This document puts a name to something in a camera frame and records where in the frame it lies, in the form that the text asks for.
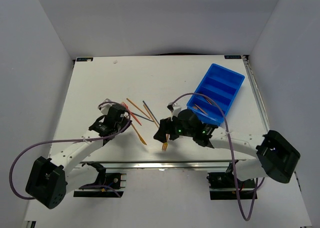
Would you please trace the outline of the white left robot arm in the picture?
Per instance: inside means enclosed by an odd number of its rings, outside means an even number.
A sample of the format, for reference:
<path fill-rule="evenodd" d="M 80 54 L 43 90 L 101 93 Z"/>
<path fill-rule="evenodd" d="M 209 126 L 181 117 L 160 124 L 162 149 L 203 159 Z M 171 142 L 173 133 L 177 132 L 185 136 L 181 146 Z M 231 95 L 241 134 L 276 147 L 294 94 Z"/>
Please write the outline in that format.
<path fill-rule="evenodd" d="M 107 102 L 103 115 L 84 135 L 50 158 L 39 157 L 32 166 L 26 192 L 49 209 L 57 207 L 75 189 L 106 189 L 106 168 L 98 162 L 83 162 L 131 124 L 129 111 Z"/>

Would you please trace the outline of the orange spoon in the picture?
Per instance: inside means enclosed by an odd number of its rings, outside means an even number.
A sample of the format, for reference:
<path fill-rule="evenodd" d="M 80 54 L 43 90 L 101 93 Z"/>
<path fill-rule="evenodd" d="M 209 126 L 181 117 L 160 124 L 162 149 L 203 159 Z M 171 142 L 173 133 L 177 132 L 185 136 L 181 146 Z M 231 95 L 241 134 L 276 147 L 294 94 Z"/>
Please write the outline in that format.
<path fill-rule="evenodd" d="M 204 113 L 205 115 L 208 115 L 208 113 L 204 110 L 204 109 L 202 109 L 199 105 L 197 105 L 197 104 L 194 104 L 194 106 L 193 106 L 194 108 L 197 108 L 198 110 L 200 110 L 202 113 Z"/>

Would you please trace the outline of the orange plastic knife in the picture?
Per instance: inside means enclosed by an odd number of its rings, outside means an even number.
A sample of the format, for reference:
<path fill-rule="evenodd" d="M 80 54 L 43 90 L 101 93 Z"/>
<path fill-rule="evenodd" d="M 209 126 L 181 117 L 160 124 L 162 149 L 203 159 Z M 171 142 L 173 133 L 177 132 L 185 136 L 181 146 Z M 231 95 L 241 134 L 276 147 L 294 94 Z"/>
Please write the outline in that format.
<path fill-rule="evenodd" d="M 134 129 L 134 131 L 136 132 L 139 140 L 142 142 L 143 145 L 147 145 L 147 143 L 145 142 L 145 140 L 143 139 L 143 137 L 140 135 L 140 133 L 138 132 L 137 128 L 134 126 L 133 123 L 131 123 L 132 128 Z"/>

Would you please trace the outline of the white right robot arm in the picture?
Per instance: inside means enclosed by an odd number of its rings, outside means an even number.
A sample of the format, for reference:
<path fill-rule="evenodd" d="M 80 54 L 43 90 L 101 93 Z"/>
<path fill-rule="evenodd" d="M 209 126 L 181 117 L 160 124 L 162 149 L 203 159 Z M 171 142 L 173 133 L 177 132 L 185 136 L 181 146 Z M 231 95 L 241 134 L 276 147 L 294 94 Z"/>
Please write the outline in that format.
<path fill-rule="evenodd" d="M 171 117 L 160 120 L 158 131 L 153 137 L 165 143 L 181 136 L 190 137 L 202 147 L 228 149 L 251 157 L 249 160 L 231 163 L 225 175 L 231 187 L 238 187 L 248 179 L 263 177 L 287 184 L 301 157 L 275 130 L 269 130 L 263 135 L 227 132 L 222 127 L 200 121 L 189 109 L 174 112 Z"/>

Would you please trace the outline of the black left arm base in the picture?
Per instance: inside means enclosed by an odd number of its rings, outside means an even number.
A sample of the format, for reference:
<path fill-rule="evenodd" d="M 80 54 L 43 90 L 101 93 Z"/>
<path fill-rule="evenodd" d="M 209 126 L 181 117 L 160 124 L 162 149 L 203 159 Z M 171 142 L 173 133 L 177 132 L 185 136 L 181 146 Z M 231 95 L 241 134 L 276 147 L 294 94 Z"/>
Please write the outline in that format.
<path fill-rule="evenodd" d="M 97 178 L 93 183 L 85 184 L 73 192 L 74 197 L 85 198 L 121 198 L 126 186 L 126 174 L 107 172 L 107 169 L 97 162 L 87 162 L 82 166 L 93 167 Z"/>

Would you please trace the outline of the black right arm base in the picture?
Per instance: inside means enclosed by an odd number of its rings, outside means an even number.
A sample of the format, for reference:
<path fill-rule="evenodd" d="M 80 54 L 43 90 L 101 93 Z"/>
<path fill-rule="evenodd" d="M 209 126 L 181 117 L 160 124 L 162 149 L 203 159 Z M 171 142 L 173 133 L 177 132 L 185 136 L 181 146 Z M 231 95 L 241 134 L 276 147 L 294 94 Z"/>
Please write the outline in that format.
<path fill-rule="evenodd" d="M 210 172 L 207 174 L 209 194 L 211 200 L 236 200 L 236 186 L 233 175 L 233 165 L 230 162 L 224 172 Z M 253 179 L 237 180 L 240 199 L 249 200 L 254 197 L 256 187 Z"/>

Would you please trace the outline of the orange fork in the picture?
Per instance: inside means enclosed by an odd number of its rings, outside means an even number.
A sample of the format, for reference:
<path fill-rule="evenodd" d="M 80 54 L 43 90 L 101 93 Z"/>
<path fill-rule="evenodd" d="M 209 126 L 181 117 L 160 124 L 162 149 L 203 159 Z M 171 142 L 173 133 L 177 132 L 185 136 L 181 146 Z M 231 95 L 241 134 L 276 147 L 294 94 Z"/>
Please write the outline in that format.
<path fill-rule="evenodd" d="M 162 151 L 166 151 L 166 150 L 167 150 L 167 147 L 168 147 L 168 139 L 169 139 L 169 135 L 167 134 L 167 135 L 166 135 L 166 138 L 165 138 L 165 143 L 162 144 L 162 148 L 161 148 Z"/>

